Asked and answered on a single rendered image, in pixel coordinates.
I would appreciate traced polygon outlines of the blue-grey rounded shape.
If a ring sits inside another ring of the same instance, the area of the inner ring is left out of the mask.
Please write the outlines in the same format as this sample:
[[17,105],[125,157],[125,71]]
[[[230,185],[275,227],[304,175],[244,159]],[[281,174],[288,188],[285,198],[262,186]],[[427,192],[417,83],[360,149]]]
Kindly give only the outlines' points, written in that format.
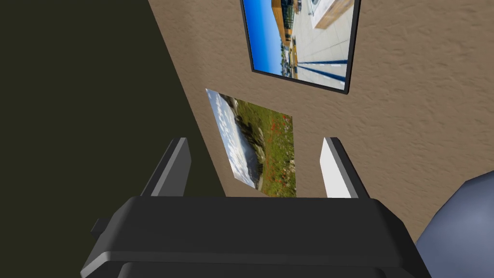
[[494,278],[494,171],[463,183],[416,247],[432,278]]

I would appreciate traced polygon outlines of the frameless meadow landscape picture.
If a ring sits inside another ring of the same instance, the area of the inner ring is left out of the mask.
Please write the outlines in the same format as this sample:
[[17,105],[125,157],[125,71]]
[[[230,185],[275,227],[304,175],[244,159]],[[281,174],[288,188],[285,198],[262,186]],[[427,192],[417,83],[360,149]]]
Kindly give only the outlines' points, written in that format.
[[292,116],[206,93],[233,176],[269,197],[296,197]]

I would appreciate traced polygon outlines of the black framed city picture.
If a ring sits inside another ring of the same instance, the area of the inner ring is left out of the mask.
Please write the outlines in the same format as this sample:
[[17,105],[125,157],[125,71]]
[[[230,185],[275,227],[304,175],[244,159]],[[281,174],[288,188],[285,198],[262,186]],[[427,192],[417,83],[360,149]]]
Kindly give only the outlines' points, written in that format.
[[250,67],[348,94],[362,0],[239,0]]

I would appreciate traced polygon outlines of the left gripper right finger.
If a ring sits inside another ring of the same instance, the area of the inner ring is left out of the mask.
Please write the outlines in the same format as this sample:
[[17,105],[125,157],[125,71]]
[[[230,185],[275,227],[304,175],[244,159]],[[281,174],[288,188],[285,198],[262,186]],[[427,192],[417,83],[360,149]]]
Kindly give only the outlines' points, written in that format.
[[328,198],[370,197],[338,138],[323,139],[320,167]]

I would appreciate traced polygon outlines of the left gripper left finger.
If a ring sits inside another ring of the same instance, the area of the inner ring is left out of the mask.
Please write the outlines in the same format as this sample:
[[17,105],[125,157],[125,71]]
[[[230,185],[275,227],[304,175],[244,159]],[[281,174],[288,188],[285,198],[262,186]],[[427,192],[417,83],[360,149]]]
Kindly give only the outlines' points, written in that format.
[[141,196],[184,196],[192,159],[187,138],[174,138]]

